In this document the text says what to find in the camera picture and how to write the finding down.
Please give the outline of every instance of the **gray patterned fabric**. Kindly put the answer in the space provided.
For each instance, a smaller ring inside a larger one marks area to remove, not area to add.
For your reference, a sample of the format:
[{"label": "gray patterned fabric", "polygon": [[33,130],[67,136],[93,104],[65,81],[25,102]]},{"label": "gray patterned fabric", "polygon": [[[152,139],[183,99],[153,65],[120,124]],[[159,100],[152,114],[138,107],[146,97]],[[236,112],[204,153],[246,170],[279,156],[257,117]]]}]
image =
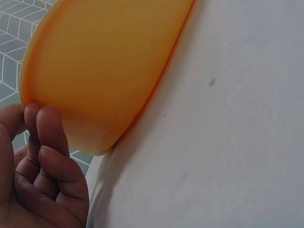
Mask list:
[{"label": "gray patterned fabric", "polygon": [[[20,102],[19,72],[26,47],[38,23],[55,0],[0,0],[0,105]],[[14,149],[28,142],[29,133],[18,135]],[[70,149],[84,173],[92,156]]]}]

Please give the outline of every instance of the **fingernail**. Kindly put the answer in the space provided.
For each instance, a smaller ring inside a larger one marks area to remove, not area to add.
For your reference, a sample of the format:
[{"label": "fingernail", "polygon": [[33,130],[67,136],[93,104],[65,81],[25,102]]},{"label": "fingernail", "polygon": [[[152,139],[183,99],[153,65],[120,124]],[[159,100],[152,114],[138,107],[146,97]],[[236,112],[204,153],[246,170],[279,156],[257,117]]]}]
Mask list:
[{"label": "fingernail", "polygon": [[50,107],[50,108],[55,109],[55,110],[56,110],[56,112],[59,114],[59,111],[58,111],[58,109],[57,109],[55,106],[53,106],[53,105],[49,104],[49,105],[47,105],[47,107]]},{"label": "fingernail", "polygon": [[32,102],[30,102],[29,104],[33,104],[33,103],[36,103],[36,104],[38,104],[40,107],[42,107],[42,105],[40,104],[40,102],[39,102],[39,101],[33,100],[33,101],[32,101]]}]

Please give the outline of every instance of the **finger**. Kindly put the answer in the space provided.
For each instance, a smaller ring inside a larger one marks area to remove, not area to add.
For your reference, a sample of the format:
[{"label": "finger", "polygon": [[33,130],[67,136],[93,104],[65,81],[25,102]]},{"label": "finger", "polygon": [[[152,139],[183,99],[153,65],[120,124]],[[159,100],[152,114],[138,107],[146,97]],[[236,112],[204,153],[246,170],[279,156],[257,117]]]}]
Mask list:
[{"label": "finger", "polygon": [[36,118],[40,109],[41,106],[38,103],[33,102],[28,104],[24,110],[24,120],[30,133],[30,137],[26,157],[21,160],[19,165],[16,167],[16,171],[31,183],[34,182],[40,172],[40,164],[38,160],[40,143],[36,125]]},{"label": "finger", "polygon": [[14,176],[14,186],[19,203],[34,215],[58,228],[84,227],[66,208],[42,194],[17,172]]},{"label": "finger", "polygon": [[25,130],[20,104],[0,107],[0,204],[10,200],[14,173],[14,152],[11,144],[16,134]]},{"label": "finger", "polygon": [[0,107],[0,123],[6,128],[11,140],[25,131],[24,112],[21,104]]},{"label": "finger", "polygon": [[27,145],[22,146],[21,148],[19,148],[14,152],[14,169],[16,169],[20,161],[25,158],[27,153],[28,153]]},{"label": "finger", "polygon": [[56,202],[68,209],[85,225],[89,196],[86,178],[77,163],[46,146],[41,147],[39,160],[41,168],[57,179],[60,192]]},{"label": "finger", "polygon": [[[41,145],[52,147],[64,156],[69,157],[67,137],[58,111],[50,106],[42,108],[38,112],[36,123]],[[34,186],[53,200],[59,193],[56,179],[49,176],[43,168],[36,177]]]}]

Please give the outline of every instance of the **white table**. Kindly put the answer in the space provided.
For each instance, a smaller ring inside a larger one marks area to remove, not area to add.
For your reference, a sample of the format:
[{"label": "white table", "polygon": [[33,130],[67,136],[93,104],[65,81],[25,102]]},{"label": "white table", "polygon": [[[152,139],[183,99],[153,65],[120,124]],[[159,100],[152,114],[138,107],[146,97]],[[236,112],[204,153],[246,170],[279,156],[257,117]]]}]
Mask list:
[{"label": "white table", "polygon": [[92,161],[88,227],[304,227],[303,144],[304,1],[197,0],[148,108]]}]

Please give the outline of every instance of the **hand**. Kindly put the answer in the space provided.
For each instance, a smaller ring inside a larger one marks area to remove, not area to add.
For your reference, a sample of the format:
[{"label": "hand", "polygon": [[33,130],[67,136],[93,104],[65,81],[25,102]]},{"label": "hand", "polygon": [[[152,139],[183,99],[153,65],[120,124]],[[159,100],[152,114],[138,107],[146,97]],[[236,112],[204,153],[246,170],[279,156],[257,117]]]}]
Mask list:
[{"label": "hand", "polygon": [[[25,129],[29,144],[11,141]],[[84,228],[86,179],[69,157],[56,109],[29,104],[0,107],[0,228]]]}]

